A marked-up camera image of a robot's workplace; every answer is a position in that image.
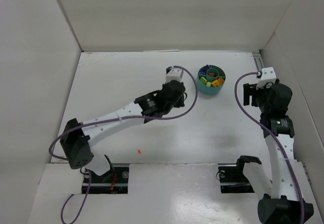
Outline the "yellow orange lego brick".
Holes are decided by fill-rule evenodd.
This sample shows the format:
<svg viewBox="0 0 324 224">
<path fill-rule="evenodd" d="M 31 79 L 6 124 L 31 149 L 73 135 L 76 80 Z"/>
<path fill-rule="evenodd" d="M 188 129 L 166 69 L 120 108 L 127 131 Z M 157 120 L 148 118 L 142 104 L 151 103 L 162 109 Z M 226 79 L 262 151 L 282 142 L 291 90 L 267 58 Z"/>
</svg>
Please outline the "yellow orange lego brick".
<svg viewBox="0 0 324 224">
<path fill-rule="evenodd" d="M 220 87 L 225 83 L 225 80 L 221 77 L 212 82 L 212 87 Z"/>
</svg>

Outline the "green square lego brick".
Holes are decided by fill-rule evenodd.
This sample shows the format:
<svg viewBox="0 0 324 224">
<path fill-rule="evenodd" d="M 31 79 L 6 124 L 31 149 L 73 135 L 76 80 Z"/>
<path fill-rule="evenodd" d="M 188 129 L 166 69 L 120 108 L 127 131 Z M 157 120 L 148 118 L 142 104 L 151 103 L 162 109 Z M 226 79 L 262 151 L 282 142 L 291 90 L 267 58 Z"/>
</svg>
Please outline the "green square lego brick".
<svg viewBox="0 0 324 224">
<path fill-rule="evenodd" d="M 206 85 L 207 82 L 208 82 L 208 80 L 207 80 L 205 77 L 201 77 L 199 80 L 200 80 L 204 85 Z"/>
</svg>

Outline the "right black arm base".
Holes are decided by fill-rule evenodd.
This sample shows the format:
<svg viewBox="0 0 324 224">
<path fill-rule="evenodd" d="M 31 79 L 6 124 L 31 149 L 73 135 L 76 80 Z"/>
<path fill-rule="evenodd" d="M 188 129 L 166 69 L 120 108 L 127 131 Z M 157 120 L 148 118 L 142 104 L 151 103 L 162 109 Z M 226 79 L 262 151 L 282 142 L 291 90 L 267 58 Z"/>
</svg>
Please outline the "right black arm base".
<svg viewBox="0 0 324 224">
<path fill-rule="evenodd" d="M 249 180 L 243 174 L 247 163 L 262 164 L 259 158 L 245 155 L 240 156 L 236 163 L 218 164 L 216 179 L 220 183 L 222 194 L 254 193 Z"/>
</svg>

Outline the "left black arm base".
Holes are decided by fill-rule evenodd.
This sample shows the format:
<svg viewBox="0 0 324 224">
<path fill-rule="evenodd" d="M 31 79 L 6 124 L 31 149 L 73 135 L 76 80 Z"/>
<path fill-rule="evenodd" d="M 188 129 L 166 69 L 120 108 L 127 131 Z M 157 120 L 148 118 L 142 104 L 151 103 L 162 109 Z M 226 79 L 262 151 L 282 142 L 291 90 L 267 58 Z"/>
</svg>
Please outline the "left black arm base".
<svg viewBox="0 0 324 224">
<path fill-rule="evenodd" d="M 99 176 L 90 171 L 91 180 L 89 180 L 88 169 L 80 169 L 83 175 L 82 194 L 87 192 L 90 183 L 89 194 L 127 194 L 129 182 L 129 164 L 113 164 L 107 155 L 104 155 L 105 163 L 109 164 L 109 170 Z"/>
</svg>

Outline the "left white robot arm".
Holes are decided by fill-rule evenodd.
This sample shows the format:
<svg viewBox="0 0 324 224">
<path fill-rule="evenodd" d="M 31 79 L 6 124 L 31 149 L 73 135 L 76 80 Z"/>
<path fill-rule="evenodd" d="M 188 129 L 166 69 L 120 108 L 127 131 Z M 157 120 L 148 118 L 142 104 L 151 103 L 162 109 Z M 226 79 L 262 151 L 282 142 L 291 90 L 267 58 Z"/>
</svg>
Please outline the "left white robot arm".
<svg viewBox="0 0 324 224">
<path fill-rule="evenodd" d="M 161 90 L 138 97 L 123 108 L 97 119 L 83 123 L 77 119 L 69 120 L 60 144 L 70 168 L 85 168 L 98 176 L 111 172 L 108 155 L 96 153 L 92 148 L 119 131 L 160 119 L 171 109 L 183 107 L 184 94 L 184 84 L 172 80 L 163 84 Z"/>
</svg>

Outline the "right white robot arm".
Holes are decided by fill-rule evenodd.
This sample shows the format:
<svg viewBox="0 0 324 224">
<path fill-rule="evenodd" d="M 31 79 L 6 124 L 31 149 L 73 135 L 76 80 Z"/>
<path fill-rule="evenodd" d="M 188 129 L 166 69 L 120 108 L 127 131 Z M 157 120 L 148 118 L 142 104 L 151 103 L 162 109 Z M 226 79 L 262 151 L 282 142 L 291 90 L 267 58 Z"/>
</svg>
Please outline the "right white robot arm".
<svg viewBox="0 0 324 224">
<path fill-rule="evenodd" d="M 313 216 L 314 208 L 303 199 L 293 171 L 295 131 L 286 114 L 293 93 L 278 81 L 269 82 L 263 88 L 244 84 L 243 89 L 244 105 L 258 107 L 261 111 L 258 124 L 270 155 L 272 179 L 266 177 L 256 157 L 249 158 L 242 167 L 259 198 L 259 220 L 261 223 L 305 223 Z"/>
</svg>

